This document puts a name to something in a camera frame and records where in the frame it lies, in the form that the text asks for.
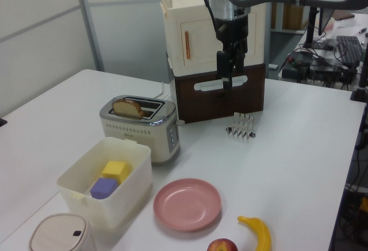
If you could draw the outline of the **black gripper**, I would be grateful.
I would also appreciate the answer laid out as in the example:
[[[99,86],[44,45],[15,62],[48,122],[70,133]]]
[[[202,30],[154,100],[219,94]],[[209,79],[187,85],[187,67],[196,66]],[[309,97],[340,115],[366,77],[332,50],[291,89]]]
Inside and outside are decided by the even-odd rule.
[[[222,42],[223,51],[217,51],[217,76],[223,82],[225,90],[232,89],[232,63],[226,52],[234,50],[233,62],[237,73],[243,72],[244,60],[248,52],[248,15],[234,20],[215,18],[216,38]]]

